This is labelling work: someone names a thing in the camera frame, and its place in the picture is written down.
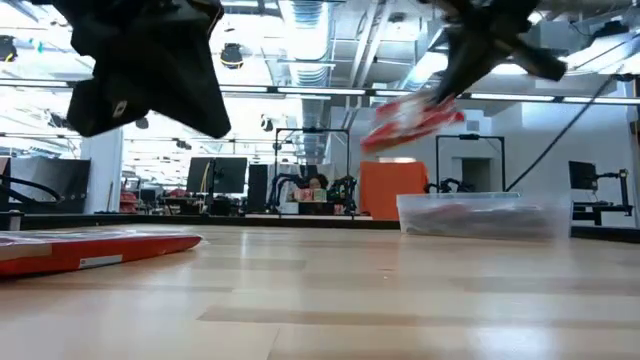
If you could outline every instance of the pipe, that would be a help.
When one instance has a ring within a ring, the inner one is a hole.
[[[353,63],[351,64],[351,73],[349,74],[350,87],[353,87],[356,84],[356,75],[358,74],[358,69],[360,68],[360,62],[362,61],[362,57],[364,56],[364,51],[366,50],[369,43],[369,35],[371,34],[371,29],[373,28],[373,21],[375,20],[377,9],[378,5],[375,2],[372,2],[371,5],[369,5],[369,10],[367,10],[367,12],[365,13],[367,19],[364,23],[362,33],[360,34],[360,41],[358,41],[356,55],[353,59]]]
[[[364,66],[360,75],[358,76],[358,81],[356,82],[356,87],[363,87],[365,81],[367,80],[367,76],[369,75],[369,69],[371,69],[371,65],[378,53],[378,47],[380,46],[380,41],[382,40],[382,36],[387,28],[387,24],[389,23],[389,16],[391,15],[391,5],[384,0],[380,1],[382,8],[382,15],[380,16],[380,21],[378,23],[378,29],[376,33],[373,35],[373,39],[371,40],[371,46],[369,46],[369,51],[367,52],[367,57],[364,61]]]
[[[301,61],[328,61],[331,53],[331,7],[324,1],[279,1],[289,34],[289,56]],[[319,64],[291,64],[292,86],[327,87],[329,68]],[[322,122],[324,104],[319,100],[302,100],[302,126],[327,127]],[[315,151],[315,144],[305,141],[305,153]]]

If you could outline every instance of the ceiling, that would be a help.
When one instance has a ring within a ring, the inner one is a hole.
[[[419,87],[436,84],[435,73],[446,67],[445,55],[426,52],[427,44],[442,27],[441,14],[416,0],[263,3],[264,9],[258,0],[223,1],[226,15],[210,41],[221,84],[308,86],[311,83],[305,81],[309,81],[311,74],[314,86],[410,89],[416,84]],[[303,26],[293,10],[310,4],[317,7],[316,22]],[[590,34],[612,19],[620,19],[635,29],[637,11],[630,0],[543,1],[530,18],[535,26],[525,39],[533,45],[565,53],[570,65],[580,63],[615,45],[611,41],[594,43],[587,49],[591,53],[580,54]],[[16,61],[0,63],[0,79],[80,80],[91,76],[93,60],[77,55],[71,48],[71,28],[51,6],[0,1],[0,35],[14,36],[18,48]],[[624,36],[635,36],[635,32]],[[244,56],[241,69],[227,69],[219,61],[226,43],[241,45]],[[559,84],[531,79],[517,66],[505,64],[474,88],[483,92],[590,95],[604,76],[602,73],[611,71],[611,64],[625,60],[626,72],[637,72],[635,52],[634,46],[623,54],[591,62],[570,72],[571,76]],[[8,128],[23,134],[71,134],[67,129],[52,127],[49,121],[50,113],[64,116],[70,95],[68,89],[0,86],[3,131]],[[344,99],[228,95],[225,103],[233,130],[224,141],[203,137],[159,114],[148,116],[148,129],[126,126],[125,167],[139,169],[150,177],[177,181],[186,176],[188,158],[196,154],[248,156],[254,161],[271,162],[274,133],[262,130],[263,119],[271,119],[276,127],[328,126],[328,109],[342,105]],[[464,106],[491,116],[502,105],[473,101],[465,102]],[[191,150],[178,148],[176,139],[187,141]],[[77,154],[77,149],[70,150],[73,147],[64,139],[33,138],[22,143],[15,140],[0,147],[46,145],[50,151],[59,151],[64,156]],[[312,162],[322,157],[323,137],[297,134],[290,140],[292,143],[285,144],[282,152],[291,161]]]

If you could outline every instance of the ceiling light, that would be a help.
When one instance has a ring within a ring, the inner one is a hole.
[[[531,13],[531,15],[529,15],[529,18],[527,20],[529,20],[529,22],[532,25],[535,25],[537,23],[539,23],[540,21],[542,21],[544,19],[544,14],[540,11],[534,11],[533,13]]]
[[[0,79],[0,86],[57,87],[68,88],[65,81]]]
[[[496,75],[527,75],[527,70],[516,64],[500,64],[491,70]]]
[[[589,101],[591,101],[591,98],[587,96],[572,96],[572,97],[565,97],[563,101],[566,103],[573,103],[573,104],[586,104]],[[602,104],[602,105],[640,105],[640,99],[600,97],[593,100],[593,103]]]
[[[222,92],[238,92],[238,93],[265,93],[266,86],[243,86],[243,85],[220,85]]]
[[[364,95],[365,90],[361,89],[336,89],[336,88],[302,88],[302,87],[280,87],[278,92],[285,94],[328,94],[328,95]]]
[[[411,94],[411,91],[403,90],[376,90],[376,96],[405,96]]]
[[[471,99],[475,100],[550,102],[553,101],[554,98],[554,96],[542,95],[471,94]]]

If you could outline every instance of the desk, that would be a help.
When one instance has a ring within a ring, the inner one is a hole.
[[[628,244],[121,229],[207,241],[2,284],[3,359],[640,358],[640,248]]]
[[[593,221],[595,226],[602,226],[603,212],[620,212],[631,216],[633,206],[631,205],[613,205],[594,202],[574,202],[573,203],[573,220]]]
[[[178,206],[181,215],[200,215],[202,205],[204,205],[203,199],[193,197],[163,197],[161,200],[164,201],[169,215],[174,215],[172,206]]]

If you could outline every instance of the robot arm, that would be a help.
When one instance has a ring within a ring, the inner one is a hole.
[[[519,37],[531,27],[528,17],[540,0],[493,0],[475,6],[470,0],[435,0],[447,12],[449,62],[436,88],[436,100],[457,96],[511,57],[530,75],[559,81],[567,65]]]
[[[75,85],[67,120],[90,137],[150,110],[214,138],[231,129],[209,37],[219,0],[31,0],[73,27],[71,45],[96,64]]]

